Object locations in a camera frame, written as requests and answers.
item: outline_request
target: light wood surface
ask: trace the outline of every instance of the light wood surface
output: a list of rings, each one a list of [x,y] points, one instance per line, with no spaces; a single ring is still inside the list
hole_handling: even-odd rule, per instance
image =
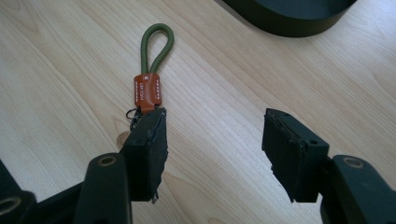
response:
[[[160,200],[133,203],[134,222],[320,223],[319,203],[290,203],[272,175],[265,108],[291,113],[330,156],[369,161],[396,189],[395,8],[359,0],[327,32],[295,39],[220,0],[0,0],[0,158],[42,201],[118,151],[141,36],[163,22],[176,36],[159,71],[169,158]],[[151,39],[151,60],[165,40]]]

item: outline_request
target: green cord loop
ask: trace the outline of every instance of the green cord loop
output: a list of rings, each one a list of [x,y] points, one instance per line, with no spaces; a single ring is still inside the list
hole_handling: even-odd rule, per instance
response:
[[[155,58],[154,62],[152,63],[150,69],[149,69],[149,59],[148,59],[148,45],[149,45],[149,39],[151,36],[158,32],[158,31],[164,31],[168,37],[168,41],[166,42],[165,47],[163,50],[160,52],[160,54]],[[141,60],[142,60],[142,74],[147,74],[147,73],[156,73],[158,70],[158,67],[160,64],[163,62],[165,59],[166,55],[171,51],[171,48],[175,42],[174,34],[171,28],[163,23],[157,23],[152,26],[150,26],[147,31],[143,34],[142,37],[142,45],[140,47],[140,55],[141,55]]]

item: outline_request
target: brown leather tag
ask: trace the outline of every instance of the brown leather tag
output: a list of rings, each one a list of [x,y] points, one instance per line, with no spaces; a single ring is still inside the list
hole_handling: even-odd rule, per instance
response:
[[[142,74],[134,78],[134,104],[140,107],[142,114],[154,110],[162,101],[160,76]]]

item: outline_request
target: black object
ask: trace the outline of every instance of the black object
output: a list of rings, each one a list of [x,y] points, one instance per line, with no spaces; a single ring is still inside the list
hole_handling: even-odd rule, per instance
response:
[[[326,161],[329,152],[329,145],[325,141],[290,114],[268,109],[262,150],[272,162],[274,175],[291,201],[317,201],[318,168]]]
[[[356,0],[223,0],[247,21],[274,35],[305,37],[332,27]]]
[[[323,223],[396,223],[396,192],[369,162],[338,155],[292,115],[267,109],[262,150],[291,201],[323,196]]]
[[[157,188],[168,156],[165,119],[164,108],[143,116],[120,151],[126,158],[131,201],[158,199]]]
[[[156,201],[168,155],[166,110],[144,115],[120,153],[93,159],[85,180],[47,200],[20,189],[0,161],[0,224],[132,223],[130,201]]]

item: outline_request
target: screw hole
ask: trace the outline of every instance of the screw hole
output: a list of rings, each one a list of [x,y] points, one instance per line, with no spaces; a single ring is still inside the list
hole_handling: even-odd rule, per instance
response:
[[[6,198],[0,202],[0,216],[14,210],[21,203],[20,197]]]
[[[102,159],[99,160],[98,164],[100,166],[109,166],[116,162],[116,158],[113,156],[108,156],[108,157],[103,157]]]
[[[354,158],[350,158],[350,157],[345,157],[344,158],[344,163],[346,163],[346,165],[353,167],[353,168],[357,168],[357,169],[361,169],[364,167],[363,162],[358,161]]]

